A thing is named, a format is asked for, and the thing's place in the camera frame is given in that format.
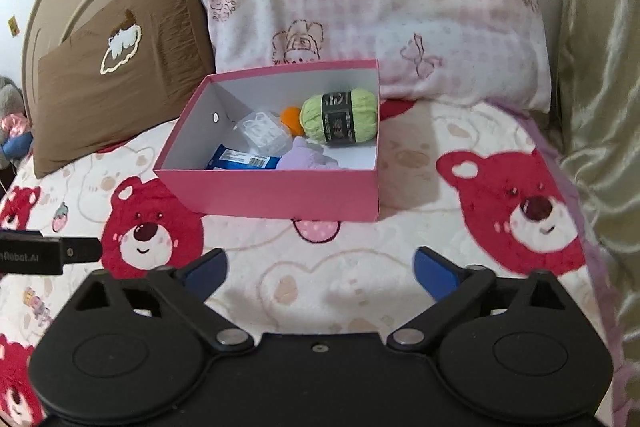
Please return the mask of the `pink cardboard box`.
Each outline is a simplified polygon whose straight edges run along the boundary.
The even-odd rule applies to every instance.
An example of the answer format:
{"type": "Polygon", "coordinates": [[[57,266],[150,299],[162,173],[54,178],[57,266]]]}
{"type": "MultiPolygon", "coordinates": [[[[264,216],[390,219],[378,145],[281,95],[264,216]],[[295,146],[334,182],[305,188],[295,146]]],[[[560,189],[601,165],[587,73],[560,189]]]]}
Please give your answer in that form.
{"type": "Polygon", "coordinates": [[[303,63],[205,77],[158,154],[154,172],[186,208],[204,215],[372,222],[378,217],[378,140],[327,145],[337,168],[210,169],[218,147],[250,152],[240,132],[258,110],[277,115],[314,95],[378,93],[375,60],[303,63]]]}

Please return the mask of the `grey plush toy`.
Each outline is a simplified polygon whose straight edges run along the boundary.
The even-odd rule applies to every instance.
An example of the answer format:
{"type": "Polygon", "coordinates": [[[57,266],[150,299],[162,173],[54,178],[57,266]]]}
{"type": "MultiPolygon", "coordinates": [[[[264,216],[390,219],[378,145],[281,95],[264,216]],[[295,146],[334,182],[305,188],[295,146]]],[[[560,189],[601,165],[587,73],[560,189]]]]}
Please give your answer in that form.
{"type": "Polygon", "coordinates": [[[0,79],[1,169],[17,165],[32,147],[32,126],[26,116],[22,91],[8,77],[0,79]]]}

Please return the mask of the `clear floss pick box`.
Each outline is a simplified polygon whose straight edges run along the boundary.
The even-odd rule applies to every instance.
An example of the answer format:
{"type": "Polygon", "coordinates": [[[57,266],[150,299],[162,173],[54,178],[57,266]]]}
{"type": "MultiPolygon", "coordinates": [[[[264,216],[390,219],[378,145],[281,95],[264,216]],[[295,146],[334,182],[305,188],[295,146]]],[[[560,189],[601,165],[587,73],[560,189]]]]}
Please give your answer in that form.
{"type": "Polygon", "coordinates": [[[291,150],[290,130],[269,110],[255,110],[236,125],[248,145],[262,156],[281,157],[291,150]]]}

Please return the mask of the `red bear blanket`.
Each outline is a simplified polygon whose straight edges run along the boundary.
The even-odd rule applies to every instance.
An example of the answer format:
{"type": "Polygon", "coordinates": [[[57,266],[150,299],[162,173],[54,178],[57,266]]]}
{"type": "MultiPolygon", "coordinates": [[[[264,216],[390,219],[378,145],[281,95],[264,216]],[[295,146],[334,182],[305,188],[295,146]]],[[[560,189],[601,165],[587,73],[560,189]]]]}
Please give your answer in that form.
{"type": "MultiPolygon", "coordinates": [[[[145,131],[122,145],[81,158],[56,173],[37,180],[32,158],[17,170],[9,188],[9,204],[27,197],[33,202],[29,230],[44,235],[100,235],[112,210],[111,196],[120,182],[155,179],[157,158],[174,122],[145,131]]],[[[311,222],[206,216],[203,248],[222,246],[230,256],[230,282],[207,304],[232,322],[263,332],[390,333],[411,313],[417,314],[432,298],[409,279],[410,257],[416,247],[428,245],[450,259],[486,261],[500,274],[514,275],[496,265],[463,231],[457,193],[437,176],[436,156],[453,150],[478,155],[514,152],[541,153],[551,172],[554,152],[533,138],[531,121],[514,119],[501,110],[480,104],[472,108],[420,102],[382,122],[380,199],[378,221],[311,222]]],[[[608,281],[593,262],[600,251],[584,243],[578,227],[577,196],[570,183],[550,173],[565,202],[559,215],[560,231],[587,245],[582,266],[562,275],[572,297],[597,329],[602,322],[603,288],[608,281]]],[[[1,279],[1,334],[25,349],[35,346],[55,314],[90,269],[101,265],[71,265],[62,277],[8,275],[1,279]]]]}

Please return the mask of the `orange ball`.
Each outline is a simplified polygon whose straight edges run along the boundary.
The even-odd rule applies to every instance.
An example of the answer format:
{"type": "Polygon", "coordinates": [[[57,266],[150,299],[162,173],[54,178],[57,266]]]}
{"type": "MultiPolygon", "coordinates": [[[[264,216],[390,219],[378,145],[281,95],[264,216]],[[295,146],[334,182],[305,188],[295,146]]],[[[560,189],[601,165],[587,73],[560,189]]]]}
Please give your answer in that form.
{"type": "Polygon", "coordinates": [[[300,108],[287,107],[280,114],[280,121],[284,127],[288,128],[293,136],[303,136],[305,134],[304,127],[300,123],[300,108]]]}

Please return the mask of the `brown pillow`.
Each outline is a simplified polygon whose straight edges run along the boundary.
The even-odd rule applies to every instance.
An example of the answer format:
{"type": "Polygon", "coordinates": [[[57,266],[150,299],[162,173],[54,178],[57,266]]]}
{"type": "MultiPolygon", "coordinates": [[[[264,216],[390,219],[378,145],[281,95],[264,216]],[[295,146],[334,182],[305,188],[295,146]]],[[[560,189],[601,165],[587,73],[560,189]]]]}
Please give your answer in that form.
{"type": "Polygon", "coordinates": [[[36,177],[177,118],[214,69],[201,0],[112,0],[38,62],[36,177]]]}

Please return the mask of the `purple plush toy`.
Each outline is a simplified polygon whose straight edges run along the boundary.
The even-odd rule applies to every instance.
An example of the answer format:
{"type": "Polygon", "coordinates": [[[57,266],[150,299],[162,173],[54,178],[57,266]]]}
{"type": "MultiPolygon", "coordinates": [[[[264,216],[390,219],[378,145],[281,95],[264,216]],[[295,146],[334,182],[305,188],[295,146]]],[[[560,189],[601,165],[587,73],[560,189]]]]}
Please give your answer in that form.
{"type": "Polygon", "coordinates": [[[323,154],[323,148],[309,143],[305,138],[296,136],[291,150],[286,152],[277,163],[277,170],[335,170],[340,169],[338,162],[323,154]]]}

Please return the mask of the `beige satin curtain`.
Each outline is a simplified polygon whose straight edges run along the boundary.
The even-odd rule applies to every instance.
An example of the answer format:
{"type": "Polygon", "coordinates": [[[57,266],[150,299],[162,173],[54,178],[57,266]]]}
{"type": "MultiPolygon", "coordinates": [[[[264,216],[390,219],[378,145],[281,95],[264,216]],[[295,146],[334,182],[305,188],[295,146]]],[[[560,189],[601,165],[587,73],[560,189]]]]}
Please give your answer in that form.
{"type": "Polygon", "coordinates": [[[616,426],[639,422],[639,0],[564,0],[556,85],[563,170],[586,219],[588,268],[616,426]]]}

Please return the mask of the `green yarn ball black label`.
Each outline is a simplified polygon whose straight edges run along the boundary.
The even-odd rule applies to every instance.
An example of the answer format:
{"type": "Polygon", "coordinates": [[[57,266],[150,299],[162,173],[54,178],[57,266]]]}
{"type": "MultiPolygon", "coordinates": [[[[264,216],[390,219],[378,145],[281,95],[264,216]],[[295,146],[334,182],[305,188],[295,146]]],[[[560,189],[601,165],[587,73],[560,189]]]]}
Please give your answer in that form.
{"type": "Polygon", "coordinates": [[[378,96],[360,88],[312,96],[300,108],[299,124],[318,143],[369,142],[378,135],[378,96]]]}

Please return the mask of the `blue packet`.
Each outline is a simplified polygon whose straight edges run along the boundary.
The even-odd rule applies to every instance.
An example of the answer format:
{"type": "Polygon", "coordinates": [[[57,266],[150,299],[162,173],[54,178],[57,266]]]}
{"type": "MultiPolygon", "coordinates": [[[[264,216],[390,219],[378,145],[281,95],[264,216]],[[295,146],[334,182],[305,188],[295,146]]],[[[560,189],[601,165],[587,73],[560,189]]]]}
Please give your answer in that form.
{"type": "Polygon", "coordinates": [[[274,170],[280,157],[233,150],[220,144],[206,165],[207,170],[274,170]]]}

